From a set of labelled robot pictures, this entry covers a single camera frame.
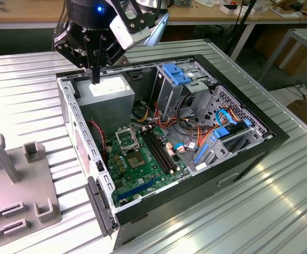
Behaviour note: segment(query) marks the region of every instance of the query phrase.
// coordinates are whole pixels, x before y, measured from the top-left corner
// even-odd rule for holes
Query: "floor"
[[[230,35],[230,27],[225,26],[223,33],[217,26],[196,26],[190,39],[209,38],[219,48],[224,49]],[[32,53],[51,50],[52,29],[0,30],[0,55]],[[243,48],[237,63],[251,76],[257,77],[261,71],[265,57],[253,48]],[[307,81],[307,75],[291,77],[284,71],[273,66],[262,85],[267,90],[275,90],[284,85],[294,84],[299,79]]]

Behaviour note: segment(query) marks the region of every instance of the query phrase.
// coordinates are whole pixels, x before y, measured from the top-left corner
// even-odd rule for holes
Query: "ram slot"
[[[152,132],[142,132],[141,135],[153,156],[161,166],[164,174],[169,174],[170,170],[174,170],[176,168],[175,165],[164,148],[159,144],[156,136]]]

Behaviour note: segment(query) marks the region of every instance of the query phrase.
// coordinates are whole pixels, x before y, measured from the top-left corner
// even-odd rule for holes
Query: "blue connector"
[[[174,63],[163,65],[162,68],[177,86],[185,85],[192,81],[192,79],[186,77],[182,69],[179,69]]]
[[[194,163],[197,164],[197,162],[200,160],[201,156],[205,153],[207,148],[209,147],[208,144],[205,144],[203,149],[201,150],[200,154],[197,156],[197,158],[194,160]]]
[[[249,119],[244,119],[244,124],[246,125],[246,127],[250,127],[252,125]]]
[[[223,115],[225,116],[226,119],[228,119],[229,123],[233,123],[234,125],[237,124],[237,122],[232,119],[231,115],[227,111],[225,111],[224,109],[221,108],[221,109],[216,111],[216,120],[217,120],[219,126],[222,126],[222,122],[221,122],[221,119],[219,117],[220,112],[223,113]]]
[[[220,139],[221,137],[230,134],[230,132],[225,127],[222,127],[214,130],[213,134],[215,135],[216,138]]]

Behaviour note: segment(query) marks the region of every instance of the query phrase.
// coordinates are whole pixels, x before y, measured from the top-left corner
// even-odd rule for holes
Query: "pcie slot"
[[[131,195],[134,195],[134,194],[136,194],[136,193],[138,193],[138,192],[140,192],[140,191],[142,191],[144,189],[147,189],[147,188],[151,187],[155,183],[156,180],[157,179],[155,178],[155,179],[153,179],[153,180],[151,180],[151,181],[149,181],[149,182],[147,182],[145,184],[142,184],[142,185],[136,187],[135,189],[132,189],[132,190],[129,190],[128,192],[120,194],[120,195],[118,195],[117,199],[121,200],[123,198],[130,197]]]
[[[164,174],[169,174],[170,170],[175,169],[175,165],[171,161],[167,152],[158,142],[156,136],[152,132],[142,132],[141,135],[145,143],[148,145],[153,156],[156,158],[159,165],[161,166]]]

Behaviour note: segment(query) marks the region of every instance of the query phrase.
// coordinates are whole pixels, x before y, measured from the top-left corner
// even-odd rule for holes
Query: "yellow wire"
[[[142,119],[137,120],[137,122],[140,122],[140,123],[144,122],[146,120],[146,118],[148,117],[148,114],[149,114],[149,107],[147,108],[147,112],[145,113],[145,116]]]

